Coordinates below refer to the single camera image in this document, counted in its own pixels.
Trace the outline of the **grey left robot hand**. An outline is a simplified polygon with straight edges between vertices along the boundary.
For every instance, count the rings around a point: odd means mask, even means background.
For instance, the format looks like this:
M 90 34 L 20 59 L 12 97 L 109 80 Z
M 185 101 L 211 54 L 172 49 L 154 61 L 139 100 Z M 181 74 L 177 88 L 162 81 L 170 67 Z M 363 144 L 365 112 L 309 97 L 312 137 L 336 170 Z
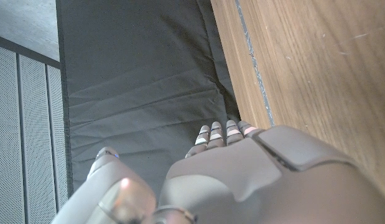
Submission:
M 55 223 L 385 223 L 385 195 L 353 159 L 288 126 L 203 126 L 156 195 L 102 148 Z

